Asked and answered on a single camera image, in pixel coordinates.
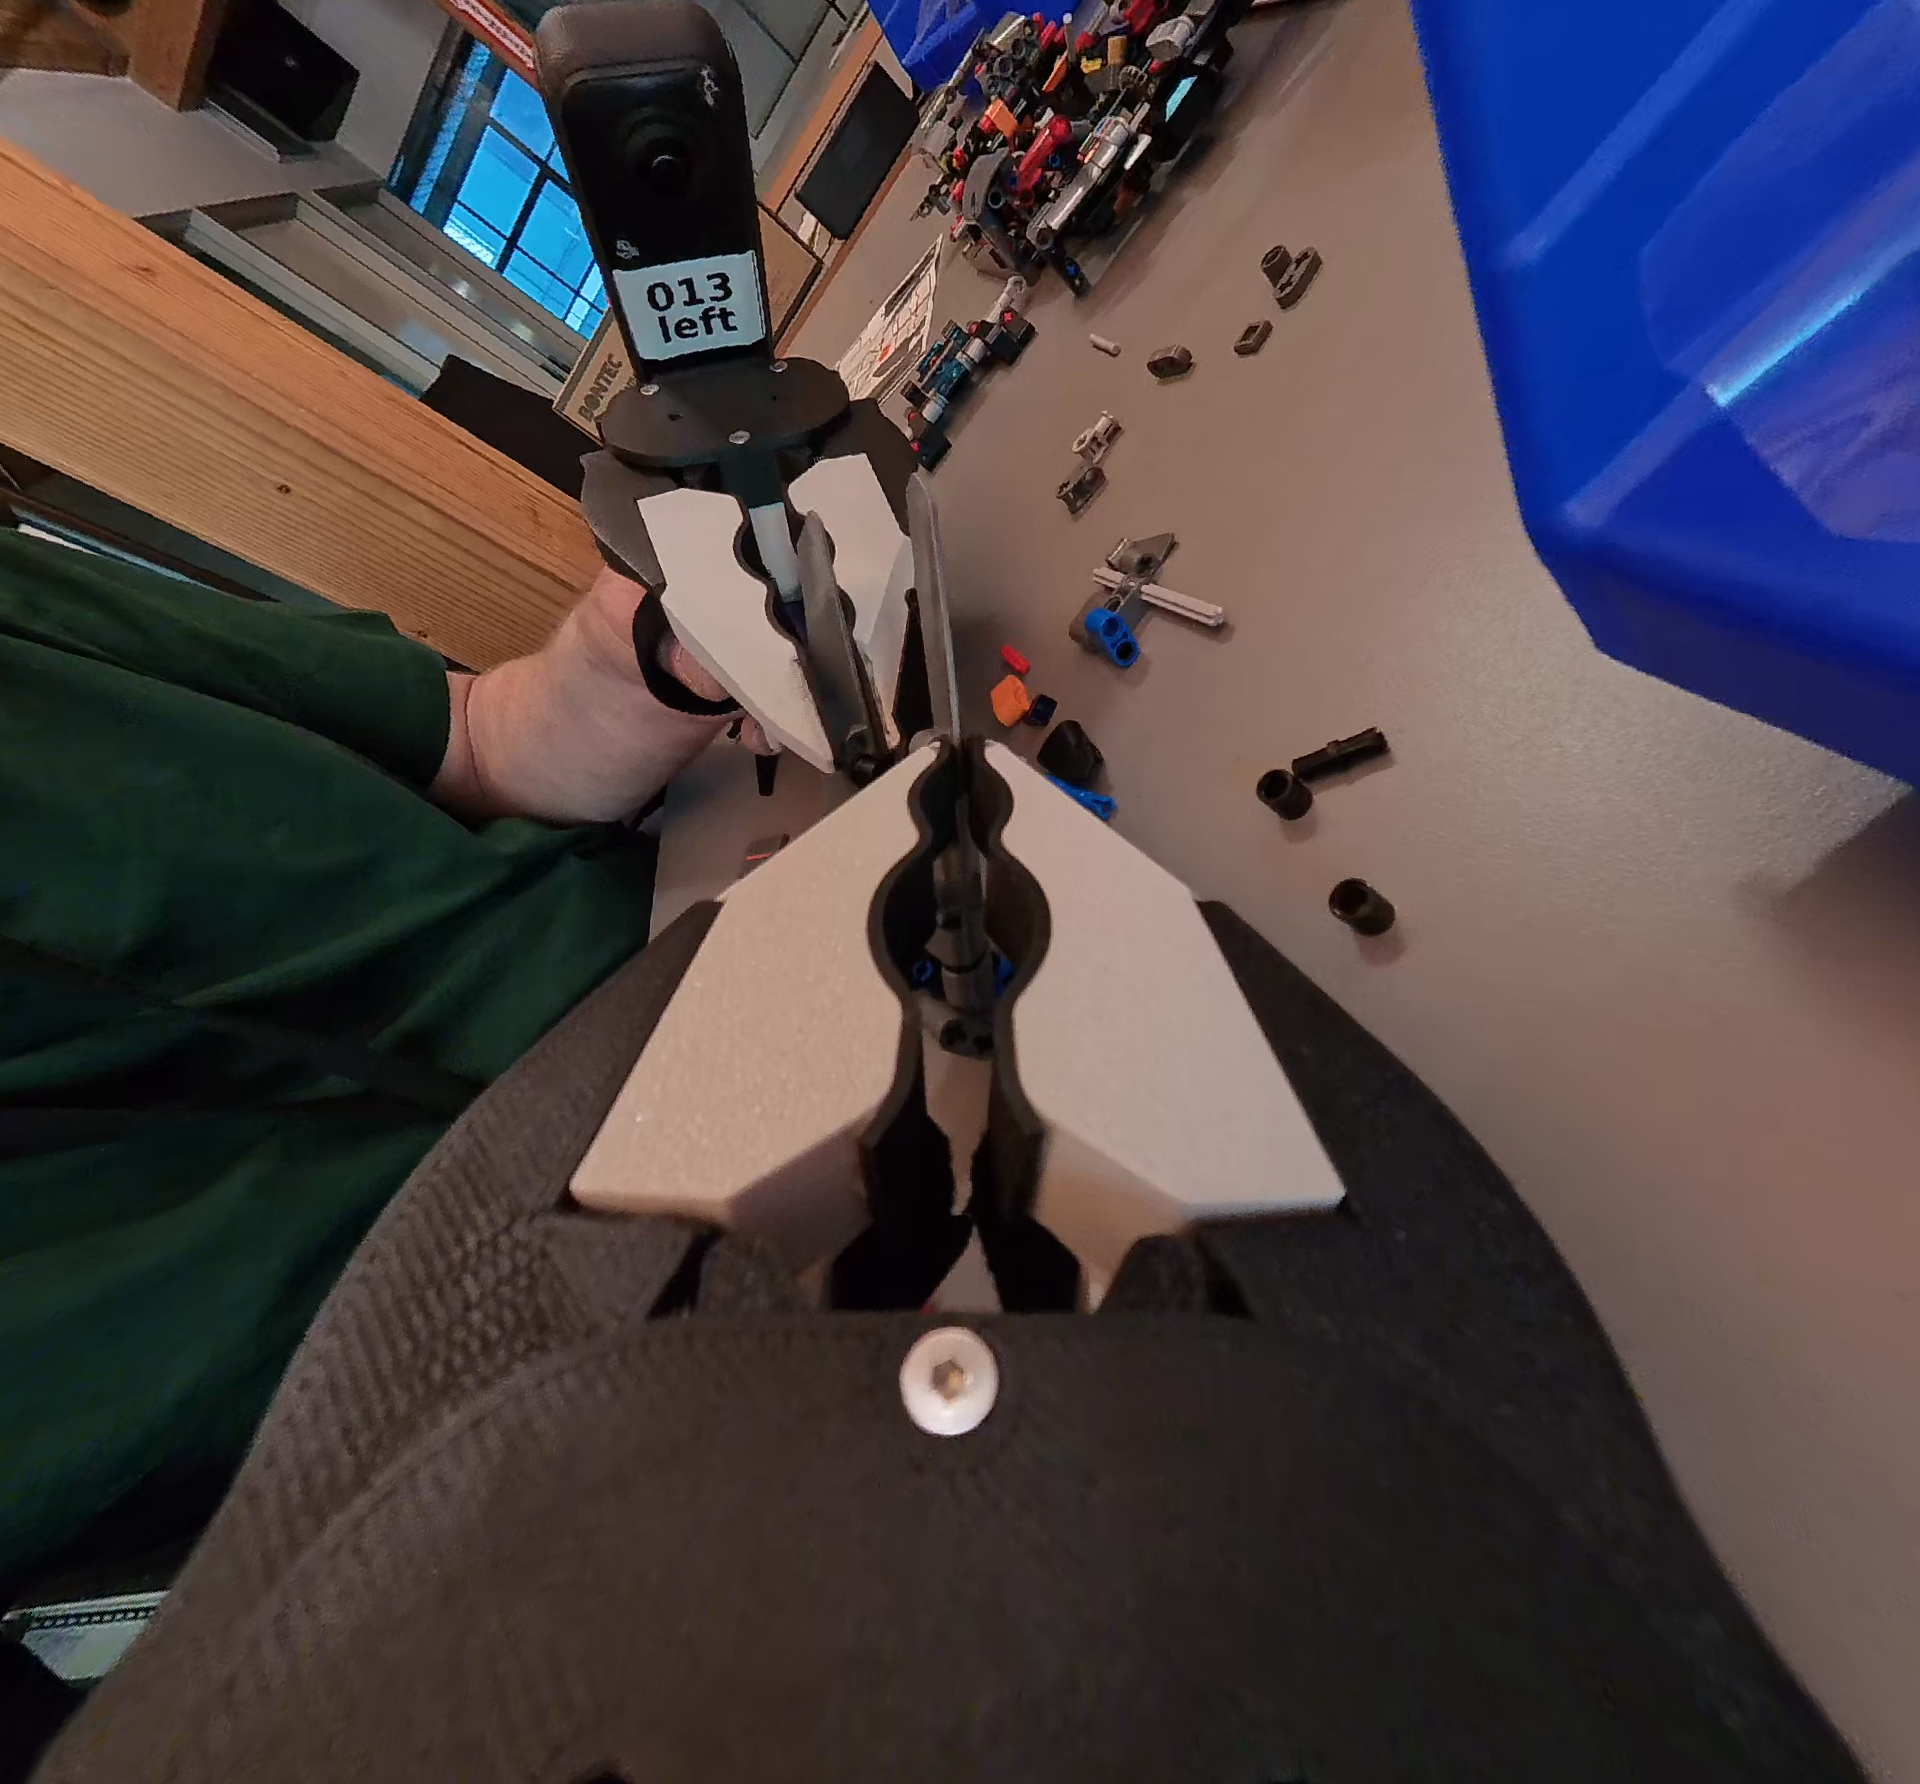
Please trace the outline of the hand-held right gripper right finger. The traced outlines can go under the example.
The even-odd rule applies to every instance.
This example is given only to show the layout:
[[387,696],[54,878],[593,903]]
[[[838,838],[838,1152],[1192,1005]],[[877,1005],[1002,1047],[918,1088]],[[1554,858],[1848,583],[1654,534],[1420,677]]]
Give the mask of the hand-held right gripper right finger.
[[1349,1195],[1202,907],[996,742],[969,745],[992,1005],[969,1213],[1002,1312],[1101,1304],[1143,1240]]

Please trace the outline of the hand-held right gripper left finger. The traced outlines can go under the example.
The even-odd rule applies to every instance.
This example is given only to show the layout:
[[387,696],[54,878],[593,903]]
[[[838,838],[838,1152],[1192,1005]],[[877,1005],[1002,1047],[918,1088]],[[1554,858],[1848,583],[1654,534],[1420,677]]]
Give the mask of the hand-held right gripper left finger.
[[683,1218],[822,1269],[841,1308],[928,1308],[969,1244],[969,1059],[873,933],[918,853],[934,745],[733,881],[567,1177],[596,1217]]

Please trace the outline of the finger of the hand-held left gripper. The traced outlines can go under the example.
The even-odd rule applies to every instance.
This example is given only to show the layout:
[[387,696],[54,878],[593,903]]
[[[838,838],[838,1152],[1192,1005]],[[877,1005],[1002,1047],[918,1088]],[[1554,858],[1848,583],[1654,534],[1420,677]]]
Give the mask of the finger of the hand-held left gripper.
[[871,666],[877,705],[892,709],[916,555],[882,475],[864,453],[834,453],[792,479],[785,497],[799,515],[816,515],[822,522],[838,585],[853,604],[853,647]]
[[769,745],[816,769],[845,762],[845,686],[803,598],[792,503],[744,509],[675,485],[635,503],[660,609],[680,647],[758,720]]

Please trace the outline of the grey lego wing assembly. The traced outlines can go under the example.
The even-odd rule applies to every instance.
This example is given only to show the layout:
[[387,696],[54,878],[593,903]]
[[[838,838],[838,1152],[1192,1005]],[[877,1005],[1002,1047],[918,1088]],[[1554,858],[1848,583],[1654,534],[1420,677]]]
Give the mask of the grey lego wing assembly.
[[[932,798],[932,821],[942,833],[942,851],[932,860],[932,956],[940,964],[948,1024],[940,1047],[965,1059],[992,1055],[992,1008],[996,1008],[996,964],[990,941],[990,858],[977,839],[984,825],[984,791],[977,762],[958,734],[958,682],[948,618],[948,579],[934,497],[922,479],[908,484],[908,539],[916,555],[916,585],[908,591],[908,634],[922,637],[928,720],[948,745],[948,785]],[[845,762],[857,789],[873,785],[891,762],[908,753],[892,709],[877,705],[871,666],[853,647],[848,600],[834,571],[834,545],[816,515],[799,515],[799,566],[803,598],[813,598],[813,624],[834,626],[816,647],[838,655],[845,686]]]

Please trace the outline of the flame print lego assembly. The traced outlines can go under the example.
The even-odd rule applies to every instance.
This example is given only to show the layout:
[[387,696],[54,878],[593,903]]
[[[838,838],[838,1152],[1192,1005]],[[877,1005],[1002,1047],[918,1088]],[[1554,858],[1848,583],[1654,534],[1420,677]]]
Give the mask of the flame print lego assembly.
[[1008,278],[992,308],[969,325],[948,323],[948,329],[922,352],[916,369],[903,383],[908,401],[908,445],[922,475],[940,471],[952,450],[952,411],[969,391],[992,369],[1015,368],[1029,337],[1034,323],[1027,317],[1029,279]]

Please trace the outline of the grey lego axle blue assembly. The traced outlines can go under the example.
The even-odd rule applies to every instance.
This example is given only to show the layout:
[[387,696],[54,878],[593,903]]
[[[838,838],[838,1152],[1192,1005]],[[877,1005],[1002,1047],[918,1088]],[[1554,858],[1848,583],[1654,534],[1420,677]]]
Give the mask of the grey lego axle blue assembly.
[[1175,553],[1175,530],[1120,539],[1110,547],[1110,555],[1093,567],[1093,598],[1068,624],[1068,637],[1123,671],[1143,661],[1143,624],[1151,615],[1218,634],[1229,626],[1222,604],[1178,594],[1161,583]]

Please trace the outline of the lego car chassis model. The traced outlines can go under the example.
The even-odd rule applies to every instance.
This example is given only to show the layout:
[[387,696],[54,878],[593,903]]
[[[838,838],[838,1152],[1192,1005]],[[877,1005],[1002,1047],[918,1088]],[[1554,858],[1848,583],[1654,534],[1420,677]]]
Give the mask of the lego car chassis model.
[[1093,23],[1008,14],[918,118],[916,214],[942,214],[979,268],[1075,295],[1088,238],[1143,212],[1222,93],[1230,29],[1257,0],[1096,0]]

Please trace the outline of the person's left hand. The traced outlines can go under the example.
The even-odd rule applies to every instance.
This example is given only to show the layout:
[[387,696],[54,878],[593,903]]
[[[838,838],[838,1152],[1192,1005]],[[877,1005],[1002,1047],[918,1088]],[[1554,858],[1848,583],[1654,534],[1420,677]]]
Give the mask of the person's left hand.
[[467,821],[625,825],[719,734],[769,745],[612,567],[537,655],[447,671],[445,699],[429,798]]

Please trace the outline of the black box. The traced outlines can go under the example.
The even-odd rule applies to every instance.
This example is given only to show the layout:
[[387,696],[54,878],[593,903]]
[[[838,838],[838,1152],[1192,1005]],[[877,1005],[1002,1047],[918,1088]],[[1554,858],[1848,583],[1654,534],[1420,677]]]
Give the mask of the black box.
[[803,168],[795,204],[829,238],[853,238],[918,126],[918,100],[871,67],[838,126]]

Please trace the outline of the printed paper sheet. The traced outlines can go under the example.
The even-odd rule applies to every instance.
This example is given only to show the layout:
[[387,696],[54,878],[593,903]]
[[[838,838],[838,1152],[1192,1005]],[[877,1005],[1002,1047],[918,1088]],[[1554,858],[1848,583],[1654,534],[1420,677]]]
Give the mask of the printed paper sheet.
[[932,341],[934,286],[940,286],[942,238],[900,279],[900,287],[873,308],[864,329],[853,337],[838,375],[848,401],[882,401],[892,391]]

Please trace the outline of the cardboard box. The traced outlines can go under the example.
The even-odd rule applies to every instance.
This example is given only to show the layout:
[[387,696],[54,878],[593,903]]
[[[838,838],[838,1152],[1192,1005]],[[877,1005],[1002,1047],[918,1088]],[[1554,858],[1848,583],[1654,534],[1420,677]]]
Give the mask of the cardboard box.
[[635,368],[625,356],[625,337],[612,314],[602,314],[596,329],[590,333],[582,359],[563,375],[550,411],[582,428],[590,442],[602,442],[605,410],[635,388]]

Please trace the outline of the wooden post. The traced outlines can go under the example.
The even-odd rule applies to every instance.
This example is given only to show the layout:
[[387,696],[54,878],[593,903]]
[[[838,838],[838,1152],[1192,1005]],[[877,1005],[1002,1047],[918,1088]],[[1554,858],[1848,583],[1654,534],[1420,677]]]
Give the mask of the wooden post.
[[602,571],[555,485],[16,143],[0,436],[467,666],[537,651]]

